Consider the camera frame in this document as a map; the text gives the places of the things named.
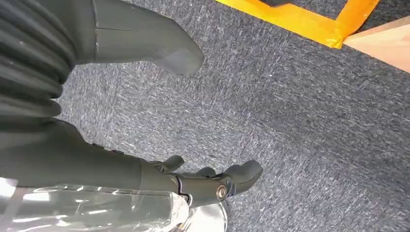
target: carpet floor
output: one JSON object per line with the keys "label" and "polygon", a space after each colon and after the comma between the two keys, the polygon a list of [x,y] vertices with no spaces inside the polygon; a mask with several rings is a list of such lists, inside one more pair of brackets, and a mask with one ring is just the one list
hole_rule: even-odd
{"label": "carpet floor", "polygon": [[[206,60],[192,76],[147,62],[77,66],[60,118],[85,139],[187,171],[258,160],[228,200],[230,232],[410,231],[410,74],[329,49],[213,0],[133,0],[177,21]],[[297,0],[335,18],[346,0]],[[381,0],[360,30],[409,15]]]}

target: metal screw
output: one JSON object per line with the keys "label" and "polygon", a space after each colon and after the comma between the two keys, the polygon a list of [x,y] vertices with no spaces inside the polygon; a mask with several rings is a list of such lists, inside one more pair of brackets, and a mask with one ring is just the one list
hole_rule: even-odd
{"label": "metal screw", "polygon": [[226,187],[224,185],[220,185],[217,188],[217,198],[218,198],[218,200],[222,201],[223,199],[225,199],[226,193],[227,193]]}

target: plastic wrap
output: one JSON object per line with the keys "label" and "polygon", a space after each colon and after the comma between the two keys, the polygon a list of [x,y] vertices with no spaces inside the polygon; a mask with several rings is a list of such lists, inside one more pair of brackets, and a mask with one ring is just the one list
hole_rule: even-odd
{"label": "plastic wrap", "polygon": [[186,201],[172,192],[15,186],[0,178],[0,231],[168,232],[189,214]]}
{"label": "plastic wrap", "polygon": [[341,48],[346,37],[360,28],[380,0],[348,0],[336,20],[292,4],[270,7],[259,0],[216,1],[328,47]]}

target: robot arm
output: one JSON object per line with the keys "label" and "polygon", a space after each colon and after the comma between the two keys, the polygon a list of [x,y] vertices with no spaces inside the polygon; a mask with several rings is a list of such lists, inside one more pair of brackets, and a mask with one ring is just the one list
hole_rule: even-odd
{"label": "robot arm", "polygon": [[177,174],[181,157],[148,162],[107,151],[53,118],[60,106],[50,99],[76,64],[139,60],[191,74],[204,55],[175,21],[120,0],[0,1],[0,177],[30,188],[171,191],[192,206],[248,190],[263,171],[256,161],[219,175]]}

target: orange tape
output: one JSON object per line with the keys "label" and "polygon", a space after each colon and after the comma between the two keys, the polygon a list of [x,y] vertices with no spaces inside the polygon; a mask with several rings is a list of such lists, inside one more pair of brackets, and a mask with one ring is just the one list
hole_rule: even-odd
{"label": "orange tape", "polygon": [[259,0],[216,0],[249,15],[332,48],[356,32],[380,0],[348,0],[336,20],[286,4],[270,7]]}

